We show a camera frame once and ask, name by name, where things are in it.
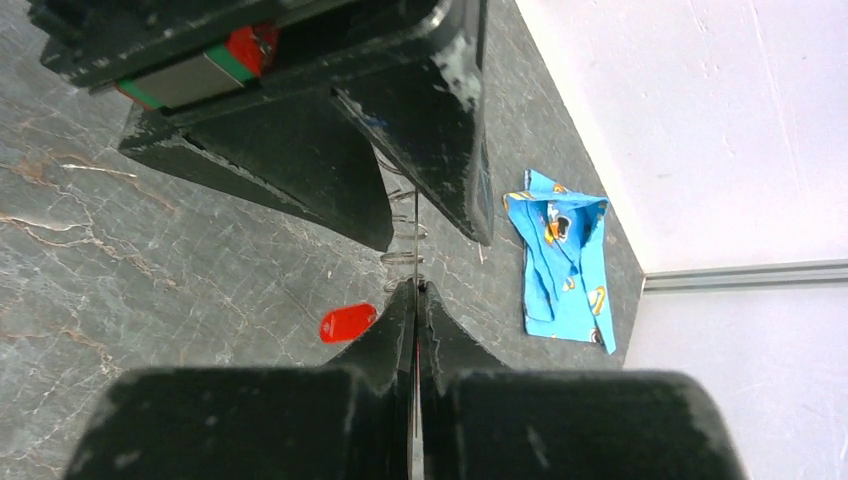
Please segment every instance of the marble surface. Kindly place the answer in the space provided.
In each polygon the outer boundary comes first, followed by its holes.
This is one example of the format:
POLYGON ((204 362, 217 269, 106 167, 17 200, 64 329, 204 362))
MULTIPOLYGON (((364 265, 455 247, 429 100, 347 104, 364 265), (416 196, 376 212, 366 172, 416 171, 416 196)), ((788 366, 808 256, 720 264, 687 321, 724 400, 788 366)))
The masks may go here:
MULTIPOLYGON (((398 274, 321 227, 134 164, 113 149, 128 103, 38 64, 28 3, 0 5, 0 477, 58 478, 93 405, 148 365, 314 365, 323 313, 381 305, 398 274)), ((486 57, 496 195, 536 168, 603 192, 513 0, 490 2, 486 57)), ((387 174, 387 186, 399 181, 387 174)), ((409 208, 409 204, 398 205, 409 208)), ((515 368, 619 368, 642 272, 614 209, 607 274, 619 350, 524 334, 521 241, 498 211, 478 247, 421 208, 425 275, 515 368)))

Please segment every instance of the red tag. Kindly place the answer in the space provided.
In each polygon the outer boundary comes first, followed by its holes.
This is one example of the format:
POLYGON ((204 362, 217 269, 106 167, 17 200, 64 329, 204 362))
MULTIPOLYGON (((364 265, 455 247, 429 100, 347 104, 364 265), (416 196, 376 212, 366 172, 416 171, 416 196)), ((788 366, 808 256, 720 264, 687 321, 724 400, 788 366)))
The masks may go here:
POLYGON ((377 321, 377 309, 368 303, 330 310, 321 320, 321 341, 324 343, 355 340, 377 321))
POLYGON ((230 34, 226 47, 250 73, 261 77, 262 68, 267 66, 277 48, 277 34, 277 28, 270 23, 240 28, 230 34))

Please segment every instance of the green component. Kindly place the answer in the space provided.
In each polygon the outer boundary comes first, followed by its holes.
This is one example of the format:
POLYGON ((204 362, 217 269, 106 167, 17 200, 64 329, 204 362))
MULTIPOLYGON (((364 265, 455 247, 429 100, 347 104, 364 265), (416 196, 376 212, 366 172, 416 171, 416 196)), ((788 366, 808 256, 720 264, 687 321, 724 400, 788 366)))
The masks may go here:
POLYGON ((239 63, 224 45, 218 45, 206 50, 206 56, 239 82, 246 82, 255 78, 255 75, 239 63))
POLYGON ((135 98, 139 102, 144 103, 150 108, 156 109, 161 108, 163 105, 161 102, 151 97, 150 95, 144 93, 140 88, 136 87, 135 84, 132 83, 132 80, 125 79, 118 82, 118 88, 127 93, 127 95, 135 98))

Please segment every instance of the blue fabric with print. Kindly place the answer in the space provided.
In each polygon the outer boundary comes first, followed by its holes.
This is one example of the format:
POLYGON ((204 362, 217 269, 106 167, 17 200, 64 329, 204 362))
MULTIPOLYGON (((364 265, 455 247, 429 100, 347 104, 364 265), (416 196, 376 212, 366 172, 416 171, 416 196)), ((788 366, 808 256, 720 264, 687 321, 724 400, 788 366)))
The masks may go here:
POLYGON ((541 337, 602 343, 615 351, 604 269, 609 200, 570 192, 535 170, 504 208, 524 238, 524 322, 541 337))

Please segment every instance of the metal spring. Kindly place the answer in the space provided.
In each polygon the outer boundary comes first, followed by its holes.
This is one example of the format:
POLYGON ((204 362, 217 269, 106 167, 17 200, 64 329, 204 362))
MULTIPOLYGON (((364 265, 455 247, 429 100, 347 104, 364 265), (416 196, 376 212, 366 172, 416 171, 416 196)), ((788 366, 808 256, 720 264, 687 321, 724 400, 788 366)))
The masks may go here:
MULTIPOLYGON (((381 159, 379 155, 377 155, 377 162, 387 172, 393 173, 395 175, 402 175, 400 170, 395 168, 393 165, 390 165, 385 160, 381 159)), ((390 202, 397 203, 404 199, 414 197, 416 194, 417 192, 414 189, 406 191, 397 189, 389 192, 388 197, 390 202)), ((427 235, 429 235, 427 227, 425 227, 421 223, 415 225, 415 219, 409 218, 408 215, 393 214, 392 223, 395 224, 395 227, 401 227, 400 229, 396 228, 395 230, 395 238, 398 239, 420 241, 424 240, 425 238, 427 238, 427 235)), ((418 262, 418 264, 424 263, 424 256, 419 253, 418 258, 416 259, 415 252, 412 250, 387 252, 380 255, 380 263, 387 266, 414 265, 416 261, 418 262)), ((386 293, 392 293, 395 291, 395 288, 397 288, 399 283, 406 281, 410 278, 412 278, 412 275, 391 279, 386 282, 385 285, 383 285, 383 291, 386 293)), ((419 273, 417 281, 421 282, 423 278, 424 275, 419 273)))

